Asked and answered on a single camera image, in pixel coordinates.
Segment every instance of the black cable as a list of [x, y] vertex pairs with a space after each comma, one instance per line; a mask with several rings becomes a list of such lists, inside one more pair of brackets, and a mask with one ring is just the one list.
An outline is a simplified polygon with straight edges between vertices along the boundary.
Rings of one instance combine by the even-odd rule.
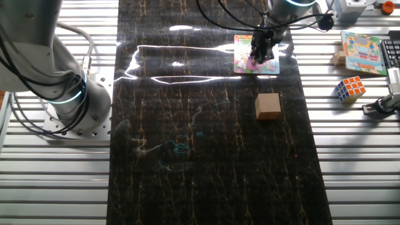
[[212, 21], [210, 18], [207, 17], [207, 15], [206, 15], [206, 14], [204, 13], [204, 11], [201, 9], [199, 0], [196, 0], [196, 4], [197, 4], [197, 8], [199, 9], [199, 11], [200, 11], [200, 13], [202, 14], [202, 16], [203, 16], [205, 19], [207, 19], [207, 21], [209, 21], [210, 23], [212, 23], [212, 24], [215, 25], [215, 26], [218, 26], [218, 27], [224, 28], [224, 29], [230, 29], [230, 30], [233, 30], [233, 31], [249, 31], [249, 32], [259, 31], [259, 32], [263, 32], [262, 30], [258, 30], [258, 29], [233, 28], [233, 27], [227, 27], [227, 26], [220, 25], [220, 24], [218, 24], [218, 23]]
[[[12, 72], [14, 75], [17, 76], [17, 74], [13, 71], [13, 69], [10, 67], [10, 65], [9, 65], [2, 57], [0, 57], [0, 63], [1, 63], [3, 66], [5, 66], [8, 70], [10, 70], [10, 72]], [[48, 87], [57, 86], [57, 85], [60, 85], [60, 84], [62, 84], [62, 83], [64, 83], [64, 82], [67, 81], [67, 80], [63, 80], [63, 81], [59, 81], [59, 82], [57, 82], [57, 83], [44, 84], [44, 83], [40, 83], [40, 82], [34, 81], [34, 80], [32, 80], [32, 79], [29, 79], [28, 77], [25, 77], [25, 76], [24, 76], [24, 78], [25, 78], [25, 80], [26, 80], [27, 82], [29, 82], [29, 83], [33, 83], [33, 84], [40, 85], [40, 86], [48, 86]]]
[[286, 26], [288, 26], [288, 25], [290, 25], [290, 24], [293, 24], [293, 23], [299, 22], [299, 21], [301, 21], [301, 20], [303, 20], [303, 19], [307, 19], [307, 18], [311, 18], [311, 17], [317, 17], [317, 16], [333, 16], [332, 13], [327, 13], [327, 14], [322, 14], [322, 13], [310, 14], [310, 15], [303, 16], [303, 17], [294, 19], [294, 20], [292, 20], [292, 21], [286, 22], [286, 23], [284, 23], [284, 24], [277, 25], [277, 26], [273, 26], [273, 27], [259, 27], [259, 26], [253, 26], [253, 25], [250, 25], [250, 24], [247, 24], [247, 23], [241, 21], [241, 20], [238, 19], [236, 16], [234, 16], [234, 15], [229, 11], [228, 8], [226, 8], [226, 6], [222, 3], [221, 0], [217, 0], [217, 1], [218, 1], [218, 3], [221, 5], [221, 7], [224, 9], [224, 11], [225, 11], [226, 13], [228, 13], [234, 20], [236, 20], [237, 22], [239, 22], [239, 23], [241, 23], [241, 24], [244, 24], [244, 25], [246, 25], [246, 26], [249, 26], [250, 28], [254, 28], [254, 29], [264, 29], [264, 30], [276, 29], [276, 28], [286, 27]]
[[76, 76], [78, 76], [78, 74], [75, 74], [74, 76], [71, 76], [71, 77], [68, 79], [68, 80], [69, 80], [69, 81], [68, 81], [68, 85], [65, 86], [65, 88], [62, 90], [62, 93], [59, 94], [58, 96], [56, 96], [56, 97], [45, 97], [45, 96], [43, 96], [42, 94], [38, 93], [35, 89], [33, 89], [33, 87], [32, 87], [31, 85], [28, 84], [26, 77], [22, 76], [21, 73], [18, 71], [18, 69], [17, 69], [17, 67], [15, 66], [13, 60], [11, 59], [10, 55], [8, 54], [8, 51], [7, 51], [7, 49], [6, 49], [6, 46], [4, 45], [4, 41], [3, 41], [2, 37], [1, 37], [1, 35], [0, 35], [0, 48], [2, 49], [3, 54], [4, 54], [4, 56], [6, 57], [9, 66], [6, 66], [7, 63], [6, 63], [5, 60], [3, 60], [3, 59], [2, 59], [0, 62], [1, 62], [4, 66], [6, 66], [8, 69], [10, 69], [10, 71], [11, 71], [12, 73], [14, 73], [14, 74], [21, 80], [21, 82], [22, 82], [30, 91], [32, 91], [35, 95], [39, 96], [41, 99], [45, 99], [45, 100], [48, 100], [48, 101], [54, 101], [54, 100], [60, 99], [61, 97], [64, 96], [64, 94], [65, 94], [66, 91], [68, 90], [68, 87], [69, 87], [69, 85], [72, 83], [72, 80], [73, 80]]
[[265, 15], [264, 12], [261, 12], [260, 10], [258, 10], [258, 8], [256, 8], [253, 4], [251, 4], [251, 2], [249, 0], [245, 0], [255, 11], [257, 11], [260, 15]]
[[12, 113], [14, 114], [15, 118], [17, 119], [17, 121], [18, 121], [19, 123], [21, 123], [21, 124], [22, 124], [26, 129], [28, 129], [29, 131], [32, 131], [32, 132], [34, 132], [34, 133], [41, 134], [41, 135], [62, 134], [62, 133], [65, 133], [65, 132], [68, 132], [68, 131], [74, 129], [74, 128], [82, 121], [83, 117], [84, 117], [84, 116], [86, 115], [86, 113], [88, 112], [88, 109], [89, 109], [89, 98], [87, 98], [87, 95], [88, 95], [88, 92], [86, 91], [85, 96], [84, 96], [84, 98], [83, 98], [82, 101], [87, 100], [87, 102], [86, 102], [86, 104], [84, 104], [83, 106], [81, 106], [81, 107], [84, 107], [84, 111], [82, 111], [81, 113], [77, 114], [77, 116], [76, 116], [67, 126], [65, 126], [64, 128], [62, 128], [62, 129], [60, 129], [60, 130], [58, 130], [58, 131], [54, 131], [54, 132], [53, 132], [53, 131], [47, 131], [47, 130], [45, 130], [45, 129], [39, 127], [39, 126], [37, 126], [37, 125], [34, 124], [33, 122], [31, 122], [31, 121], [28, 119], [28, 117], [25, 115], [24, 111], [22, 110], [21, 105], [19, 104], [19, 101], [18, 101], [18, 99], [17, 99], [15, 93], [14, 93], [14, 100], [15, 100], [16, 105], [17, 105], [17, 107], [18, 107], [20, 113], [22, 114], [22, 116], [25, 118], [25, 120], [26, 120], [28, 123], [30, 123], [30, 124], [31, 124], [32, 126], [34, 126], [35, 128], [38, 128], [38, 129], [42, 130], [43, 132], [34, 130], [34, 129], [30, 128], [29, 126], [27, 126], [24, 122], [21, 121], [21, 118], [19, 118], [18, 114], [16, 113], [16, 111], [15, 111], [15, 109], [14, 109], [14, 107], [13, 107], [13, 104], [12, 104], [13, 100], [12, 100], [11, 95], [9, 95], [9, 104], [10, 104], [10, 107], [11, 107], [11, 111], [12, 111]]
[[259, 27], [257, 27], [257, 26], [253, 26], [253, 25], [250, 25], [250, 24], [248, 24], [248, 23], [245, 23], [245, 22], [241, 21], [240, 19], [238, 19], [236, 16], [234, 16], [234, 15], [229, 11], [229, 9], [224, 5], [224, 3], [223, 3], [221, 0], [217, 0], [217, 1], [218, 1], [219, 5], [224, 9], [225, 13], [227, 13], [228, 15], [230, 15], [230, 16], [232, 17], [232, 19], [236, 20], [237, 22], [239, 22], [239, 23], [241, 23], [241, 24], [243, 24], [243, 25], [249, 26], [250, 28], [259, 28]]

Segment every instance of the cable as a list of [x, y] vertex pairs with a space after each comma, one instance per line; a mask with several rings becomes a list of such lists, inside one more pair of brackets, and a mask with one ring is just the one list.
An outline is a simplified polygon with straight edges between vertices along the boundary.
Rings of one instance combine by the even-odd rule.
[[[331, 4], [329, 5], [329, 7], [327, 8], [325, 14], [328, 14], [329, 10], [332, 9], [332, 6], [333, 6], [333, 3], [334, 3], [334, 2], [335, 2], [335, 0], [332, 0], [332, 2], [331, 2]], [[291, 28], [290, 30], [298, 30], [298, 29], [310, 28], [312, 25], [318, 23], [321, 19], [322, 19], [322, 17], [319, 18], [319, 19], [317, 19], [316, 21], [312, 22], [311, 24], [304, 25], [303, 27]]]
[[84, 36], [86, 38], [86, 40], [89, 41], [89, 49], [87, 50], [86, 56], [91, 56], [91, 54], [93, 52], [93, 48], [94, 48], [94, 41], [93, 41], [92, 37], [88, 33], [84, 32], [83, 30], [81, 30], [81, 29], [79, 29], [77, 27], [74, 27], [74, 26], [71, 26], [71, 25], [68, 25], [68, 24], [64, 24], [62, 22], [57, 22], [57, 26], [59, 28], [66, 29], [68, 31], [75, 32], [77, 34], [82, 34], [82, 36]]
[[207, 21], [209, 21], [210, 23], [212, 23], [213, 25], [215, 25], [215, 26], [217, 26], [217, 27], [224, 28], [224, 29], [229, 29], [229, 30], [233, 30], [233, 31], [249, 31], [249, 32], [259, 31], [259, 32], [262, 32], [261, 30], [258, 30], [258, 29], [233, 28], [233, 27], [227, 27], [227, 26], [220, 25], [220, 24], [218, 24], [218, 23], [212, 21], [210, 18], [207, 17], [207, 15], [206, 15], [206, 14], [204, 13], [204, 11], [201, 9], [199, 0], [196, 0], [196, 4], [197, 4], [197, 8], [199, 9], [201, 15], [202, 15], [205, 19], [207, 19]]
[[15, 52], [18, 56], [20, 56], [23, 60], [25, 60], [26, 63], [29, 64], [29, 67], [27, 67], [27, 68], [31, 68], [31, 69], [33, 69], [34, 71], [36, 71], [36, 72], [42, 74], [43, 76], [47, 76], [47, 77], [49, 77], [49, 78], [54, 78], [54, 75], [46, 74], [45, 72], [42, 72], [40, 69], [38, 69], [38, 68], [36, 68], [35, 66], [32, 65], [32, 63], [30, 62], [30, 60], [29, 60], [23, 53], [21, 53], [21, 52], [18, 50], [18, 48], [14, 45], [14, 43], [10, 40], [10, 38], [7, 36], [5, 30], [3, 29], [3, 26], [2, 26], [1, 24], [0, 24], [0, 31], [4, 34], [4, 38], [5, 38], [5, 40], [8, 42], [8, 44], [10, 45], [11, 49], [14, 50], [14, 52]]
[[241, 24], [243, 24], [243, 25], [249, 26], [250, 28], [256, 28], [256, 29], [259, 28], [259, 27], [257, 27], [257, 26], [253, 26], [253, 25], [250, 25], [250, 24], [248, 24], [248, 23], [245, 23], [245, 22], [241, 21], [240, 19], [238, 19], [236, 16], [234, 16], [234, 15], [229, 11], [229, 9], [224, 5], [224, 3], [223, 3], [221, 0], [217, 0], [217, 1], [218, 1], [219, 5], [224, 9], [224, 11], [225, 11], [228, 15], [230, 15], [230, 16], [232, 17], [232, 19], [236, 20], [237, 22], [239, 22], [239, 23], [241, 23]]
[[45, 112], [47, 113], [47, 115], [49, 115], [51, 118], [53, 118], [53, 119], [55, 119], [55, 120], [57, 120], [57, 121], [63, 122], [62, 119], [57, 119], [57, 116], [53, 116], [53, 115], [49, 112], [48, 108], [44, 105], [43, 99], [41, 99], [40, 97], [37, 97], [37, 98], [39, 98], [40, 105], [42, 105], [42, 107], [43, 107], [43, 109], [45, 110]]
[[87, 95], [88, 95], [88, 94], [87, 94], [87, 92], [86, 92], [85, 97], [84, 97], [84, 99], [82, 100], [82, 102], [84, 102], [85, 100], [87, 100], [86, 105], [84, 106], [84, 110], [81, 111], [81, 113], [77, 114], [77, 116], [76, 116], [67, 126], [65, 126], [64, 128], [62, 128], [62, 129], [60, 129], [60, 130], [58, 130], [58, 131], [54, 131], [54, 132], [52, 132], [52, 131], [47, 131], [47, 130], [45, 130], [45, 129], [39, 127], [39, 126], [37, 126], [37, 125], [34, 124], [33, 122], [31, 122], [31, 121], [28, 119], [28, 117], [25, 115], [24, 111], [21, 109], [21, 105], [19, 104], [19, 101], [18, 101], [18, 99], [17, 99], [15, 93], [14, 93], [14, 100], [15, 100], [15, 102], [16, 102], [16, 104], [17, 104], [17, 107], [18, 107], [20, 113], [22, 114], [22, 116], [25, 118], [25, 120], [26, 120], [28, 123], [30, 123], [32, 126], [34, 126], [35, 128], [38, 128], [38, 129], [41, 130], [41, 131], [34, 130], [34, 129], [30, 128], [29, 126], [27, 126], [24, 122], [21, 121], [21, 119], [19, 118], [18, 114], [16, 113], [16, 111], [15, 111], [15, 109], [14, 109], [14, 107], [13, 107], [11, 95], [9, 96], [9, 104], [10, 104], [10, 107], [11, 107], [11, 111], [12, 111], [12, 113], [14, 114], [15, 118], [17, 119], [17, 121], [20, 122], [26, 129], [28, 129], [28, 130], [30, 130], [30, 131], [32, 131], [32, 132], [35, 132], [35, 133], [37, 133], [37, 134], [42, 134], [42, 135], [62, 134], [62, 133], [65, 133], [65, 132], [68, 132], [68, 131], [74, 129], [74, 128], [82, 121], [83, 117], [84, 117], [84, 116], [86, 115], [86, 113], [88, 112], [88, 109], [89, 109], [89, 99], [86, 97]]
[[68, 87], [69, 87], [69, 85], [72, 83], [73, 79], [74, 79], [76, 76], [79, 76], [78, 74], [75, 74], [75, 75], [71, 76], [71, 77], [68, 79], [68, 84], [67, 84], [67, 86], [65, 86], [65, 88], [62, 90], [62, 93], [61, 93], [61, 94], [59, 94], [59, 95], [56, 96], [56, 97], [44, 97], [42, 94], [38, 93], [35, 89], [33, 89], [33, 87], [32, 87], [30, 84], [28, 84], [28, 82], [27, 82], [27, 80], [26, 80], [26, 77], [22, 76], [21, 73], [19, 73], [17, 67], [15, 66], [15, 64], [14, 64], [14, 62], [13, 62], [13, 60], [11, 59], [10, 55], [8, 54], [8, 51], [7, 51], [7, 49], [6, 49], [6, 46], [4, 45], [4, 41], [3, 41], [2, 37], [1, 37], [1, 35], [0, 35], [0, 48], [2, 49], [3, 54], [4, 54], [4, 56], [6, 57], [9, 66], [6, 64], [6, 62], [5, 62], [4, 59], [0, 60], [1, 63], [2, 63], [4, 66], [6, 66], [12, 73], [14, 73], [14, 74], [21, 80], [21, 82], [22, 82], [30, 91], [32, 91], [35, 95], [39, 96], [39, 97], [42, 98], [42, 99], [45, 99], [45, 100], [48, 100], [48, 101], [54, 101], [54, 100], [60, 99], [61, 97], [63, 97], [63, 96], [65, 95], [66, 91], [70, 91], [71, 89], [73, 89], [73, 88], [75, 88], [75, 87], [77, 87], [77, 86], [79, 85], [79, 83], [77, 83], [75, 86], [73, 86], [72, 88], [68, 89]]
[[246, 25], [246, 26], [249, 26], [250, 28], [254, 28], [254, 29], [264, 29], [264, 30], [276, 29], [276, 28], [286, 27], [287, 25], [290, 25], [290, 24], [292, 24], [292, 23], [296, 23], [296, 22], [298, 22], [298, 21], [301, 21], [301, 20], [307, 19], [307, 18], [311, 18], [311, 17], [317, 17], [317, 16], [333, 16], [332, 13], [327, 13], [327, 14], [322, 14], [322, 13], [310, 14], [310, 15], [303, 16], [303, 17], [300, 17], [300, 18], [297, 18], [297, 19], [293, 19], [292, 21], [285, 22], [284, 24], [280, 24], [280, 25], [277, 25], [277, 26], [273, 26], [273, 27], [259, 27], [259, 26], [253, 26], [253, 25], [250, 25], [250, 24], [247, 24], [247, 23], [241, 21], [240, 19], [238, 19], [237, 17], [235, 17], [235, 16], [229, 11], [228, 8], [226, 8], [226, 6], [222, 3], [221, 0], [217, 0], [217, 1], [218, 1], [218, 3], [221, 5], [221, 7], [224, 9], [224, 11], [225, 11], [226, 13], [228, 13], [234, 20], [236, 20], [237, 22], [239, 22], [239, 23], [241, 23], [241, 24], [244, 24], [244, 25]]
[[255, 11], [257, 11], [260, 15], [265, 15], [264, 12], [261, 12], [260, 10], [258, 10], [253, 4], [251, 4], [251, 2], [249, 0], [245, 0]]

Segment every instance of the wooden cube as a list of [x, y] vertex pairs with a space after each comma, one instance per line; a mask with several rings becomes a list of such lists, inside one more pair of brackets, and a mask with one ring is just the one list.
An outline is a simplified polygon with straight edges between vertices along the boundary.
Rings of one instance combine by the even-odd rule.
[[279, 94], [258, 94], [256, 99], [256, 116], [258, 120], [277, 119], [281, 115]]
[[346, 53], [344, 51], [339, 51], [333, 55], [331, 58], [332, 63], [335, 66], [342, 66], [346, 62]]

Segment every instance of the dark work surface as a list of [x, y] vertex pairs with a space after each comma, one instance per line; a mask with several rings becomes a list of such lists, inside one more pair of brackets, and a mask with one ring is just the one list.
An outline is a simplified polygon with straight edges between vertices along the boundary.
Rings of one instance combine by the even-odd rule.
[[[107, 224], [332, 224], [290, 34], [271, 79], [233, 74], [235, 34], [193, 0], [120, 0]], [[278, 120], [256, 120], [258, 93]]]

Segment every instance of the orange object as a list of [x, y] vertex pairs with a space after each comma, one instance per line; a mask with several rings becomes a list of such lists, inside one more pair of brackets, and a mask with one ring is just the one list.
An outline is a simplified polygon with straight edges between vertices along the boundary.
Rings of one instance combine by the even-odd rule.
[[387, 1], [382, 5], [382, 13], [385, 15], [390, 15], [394, 11], [394, 4], [391, 1]]

